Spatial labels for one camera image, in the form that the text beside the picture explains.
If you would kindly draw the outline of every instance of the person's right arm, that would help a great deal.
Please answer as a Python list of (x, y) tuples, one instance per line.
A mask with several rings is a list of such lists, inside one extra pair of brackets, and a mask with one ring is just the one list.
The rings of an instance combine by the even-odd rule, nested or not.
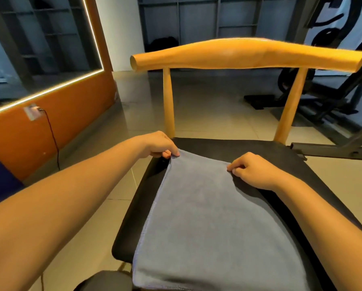
[(339, 291), (362, 291), (362, 231), (298, 178), (248, 152), (228, 171), (259, 189), (274, 191), (294, 215)]

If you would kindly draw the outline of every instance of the microfiber cloth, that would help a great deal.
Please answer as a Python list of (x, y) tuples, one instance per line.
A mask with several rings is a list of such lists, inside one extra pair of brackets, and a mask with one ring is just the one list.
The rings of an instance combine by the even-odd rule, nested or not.
[(227, 172), (227, 164), (186, 151), (171, 158), (134, 255), (134, 285), (321, 290), (294, 235), (256, 188)]

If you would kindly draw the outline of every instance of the person's left hand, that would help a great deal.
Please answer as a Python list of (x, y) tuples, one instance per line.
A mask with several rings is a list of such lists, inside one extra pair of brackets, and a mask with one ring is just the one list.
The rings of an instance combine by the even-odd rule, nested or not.
[(139, 141), (142, 141), (144, 145), (143, 152), (140, 158), (146, 158), (151, 155), (153, 157), (161, 157), (168, 159), (173, 154), (179, 156), (177, 146), (174, 142), (165, 135), (164, 132), (158, 131), (151, 134), (141, 135), (136, 137)]

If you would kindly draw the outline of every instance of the person's left arm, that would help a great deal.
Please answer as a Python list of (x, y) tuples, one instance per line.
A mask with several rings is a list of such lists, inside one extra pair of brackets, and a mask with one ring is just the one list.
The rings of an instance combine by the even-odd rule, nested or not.
[(0, 203), (0, 290), (28, 290), (139, 159), (179, 152), (163, 132), (128, 139)]

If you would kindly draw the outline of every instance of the black chair seat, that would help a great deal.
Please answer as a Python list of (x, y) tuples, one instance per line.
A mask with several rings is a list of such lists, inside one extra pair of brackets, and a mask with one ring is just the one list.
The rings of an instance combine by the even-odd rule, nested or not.
[[(259, 154), (280, 169), (303, 180), (330, 205), (336, 208), (342, 215), (362, 230), (360, 222), (339, 198), (334, 195), (334, 193), (321, 181), (310, 167), (295, 154), (295, 152), (283, 144), (273, 141), (214, 140), (198, 138), (174, 138), (174, 143), (179, 149), (226, 162), (232, 162), (234, 159), (248, 151)], [(164, 158), (153, 158), (149, 163), (112, 247), (112, 255), (116, 259), (132, 263), (143, 225), (165, 175), (168, 163), (169, 161)], [(285, 221), (302, 245), (323, 285), (323, 289), (335, 290), (328, 275), (324, 271), (324, 268), (288, 208), (275, 193), (264, 190), (261, 190), (261, 193), (276, 210), (278, 215)]]

